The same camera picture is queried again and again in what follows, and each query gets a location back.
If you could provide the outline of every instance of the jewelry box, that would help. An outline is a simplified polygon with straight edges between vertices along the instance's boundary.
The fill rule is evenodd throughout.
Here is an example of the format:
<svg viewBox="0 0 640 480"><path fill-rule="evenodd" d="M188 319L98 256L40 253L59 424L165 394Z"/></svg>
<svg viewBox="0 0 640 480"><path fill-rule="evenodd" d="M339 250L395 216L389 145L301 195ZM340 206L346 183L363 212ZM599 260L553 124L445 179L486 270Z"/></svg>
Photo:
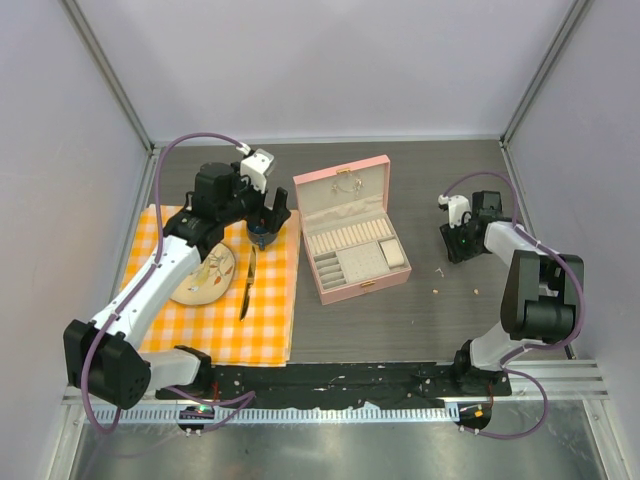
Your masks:
<svg viewBox="0 0 640 480"><path fill-rule="evenodd" d="M382 155L293 178L323 305L409 279L411 265L387 215L390 165Z"/></svg>

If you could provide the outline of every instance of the wooden table surface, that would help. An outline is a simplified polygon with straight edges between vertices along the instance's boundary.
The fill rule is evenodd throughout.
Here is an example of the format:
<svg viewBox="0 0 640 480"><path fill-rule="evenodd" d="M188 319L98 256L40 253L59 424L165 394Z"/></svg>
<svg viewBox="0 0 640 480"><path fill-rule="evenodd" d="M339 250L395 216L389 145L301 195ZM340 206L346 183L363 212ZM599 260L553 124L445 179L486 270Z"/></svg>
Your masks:
<svg viewBox="0 0 640 480"><path fill-rule="evenodd" d="M439 231L447 214L437 203L438 195L462 175L479 170L506 173L497 141L313 143L264 148L277 161L269 177L272 194L276 186L286 188L289 208L296 208L294 175L388 155L388 214L413 267L404 285L322 306L301 246L291 361L450 361L467 339L484 334L498 321L507 266L493 255L450 264ZM201 164L238 160L231 147L177 148L162 170L162 203L182 205L185 192L193 190ZM511 213L509 189L498 179L472 179L456 193L470 198L478 190L501 191L505 212ZM436 272L438 268L444 278ZM545 358L562 358L562 354L546 354Z"/></svg>

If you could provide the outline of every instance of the white wall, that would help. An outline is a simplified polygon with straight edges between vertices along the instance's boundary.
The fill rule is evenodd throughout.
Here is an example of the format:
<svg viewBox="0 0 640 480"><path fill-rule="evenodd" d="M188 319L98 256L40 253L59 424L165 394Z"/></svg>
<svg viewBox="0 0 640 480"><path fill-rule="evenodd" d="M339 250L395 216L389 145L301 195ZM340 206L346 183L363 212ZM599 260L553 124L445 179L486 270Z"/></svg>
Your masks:
<svg viewBox="0 0 640 480"><path fill-rule="evenodd" d="M636 468L639 18L637 1L593 2L513 143L536 232L585 261L587 324L576 346L604 372Z"/></svg>
<svg viewBox="0 0 640 480"><path fill-rule="evenodd" d="M149 134L501 134L571 0L80 0Z"/></svg>
<svg viewBox="0 0 640 480"><path fill-rule="evenodd" d="M106 301L144 159L57 2L2 2L2 478L42 478L62 333Z"/></svg>

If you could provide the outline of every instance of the robotic arm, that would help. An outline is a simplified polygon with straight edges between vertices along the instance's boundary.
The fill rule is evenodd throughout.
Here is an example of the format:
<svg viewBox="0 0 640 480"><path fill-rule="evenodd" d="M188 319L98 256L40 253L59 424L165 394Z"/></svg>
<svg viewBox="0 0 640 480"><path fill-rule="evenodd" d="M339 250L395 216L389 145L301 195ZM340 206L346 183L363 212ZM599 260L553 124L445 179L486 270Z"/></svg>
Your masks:
<svg viewBox="0 0 640 480"><path fill-rule="evenodd" d="M494 253L509 266L500 322L456 353L457 374L499 372L511 352L517 353L509 355L509 360L534 345L566 339L575 327L578 293L557 261L527 242L516 230L520 227L504 217L500 193L476 192L471 206L460 195L440 196L438 203L449 214L449 222L440 231L452 263ZM582 284L582 259L560 257Z"/></svg>
<svg viewBox="0 0 640 480"><path fill-rule="evenodd" d="M277 233L291 216L287 191L280 187L273 208L264 205L267 176L274 166L273 155L257 150L240 163L208 163L200 168L194 191L187 193L184 207L167 221L163 239L135 277L91 321L73 320L66 328L64 347L72 385L80 387L89 347L114 312L117 319L106 330L91 363L91 394L129 409L149 390L198 383L210 369L208 355L184 346L147 354L137 350L173 291L222 241L226 226L244 219L250 227ZM153 274L141 282L152 269Z"/></svg>

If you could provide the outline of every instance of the knife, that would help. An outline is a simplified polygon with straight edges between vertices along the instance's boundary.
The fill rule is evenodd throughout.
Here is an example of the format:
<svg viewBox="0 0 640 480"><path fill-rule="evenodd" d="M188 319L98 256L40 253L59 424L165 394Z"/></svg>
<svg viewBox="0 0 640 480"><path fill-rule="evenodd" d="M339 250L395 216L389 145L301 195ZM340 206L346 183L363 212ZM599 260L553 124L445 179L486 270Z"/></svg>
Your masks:
<svg viewBox="0 0 640 480"><path fill-rule="evenodd" d="M251 257L249 257L249 273L247 273L247 285L244 287L244 297L242 299L242 310L240 310L240 321L244 320L249 310L249 290L253 286L256 278L256 247L251 247Z"/></svg>

